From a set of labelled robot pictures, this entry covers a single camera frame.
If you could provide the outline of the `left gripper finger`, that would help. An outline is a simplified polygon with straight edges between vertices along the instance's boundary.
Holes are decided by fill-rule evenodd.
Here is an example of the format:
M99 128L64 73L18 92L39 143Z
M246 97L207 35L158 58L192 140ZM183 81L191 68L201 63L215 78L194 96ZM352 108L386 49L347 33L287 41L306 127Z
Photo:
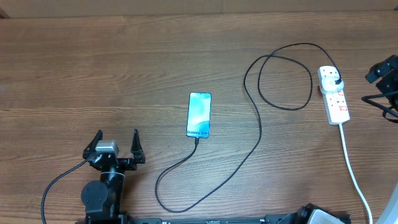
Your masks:
M89 145L86 146L86 148L83 150L83 155L84 156L90 156L92 153L95 153L95 148L100 140L103 139L103 132L102 130L98 130L96 133L95 137L93 140L89 143Z
M133 154L135 159L145 159L145 154L141 146L141 142L139 139L139 132L137 129L134 130L132 145L131 145L131 153Z

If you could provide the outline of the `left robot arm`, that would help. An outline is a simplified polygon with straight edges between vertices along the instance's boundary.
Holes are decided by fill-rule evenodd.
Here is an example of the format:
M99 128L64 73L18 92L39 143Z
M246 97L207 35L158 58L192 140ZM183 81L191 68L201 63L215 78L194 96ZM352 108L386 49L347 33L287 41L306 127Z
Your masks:
M121 210L126 171L135 171L138 164L146 162L139 132L133 132L130 158L120 158L115 140L104 140L99 130L83 151L83 158L100 171L99 180L87 183L81 191L85 206L85 223L133 223Z

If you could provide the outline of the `Samsung Galaxy smartphone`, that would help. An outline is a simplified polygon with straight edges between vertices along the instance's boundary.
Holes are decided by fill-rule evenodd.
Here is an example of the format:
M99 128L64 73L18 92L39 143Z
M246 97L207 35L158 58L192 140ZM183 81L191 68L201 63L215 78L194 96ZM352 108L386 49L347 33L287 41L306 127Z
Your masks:
M210 136L211 94L191 92L188 104L187 132L190 138Z

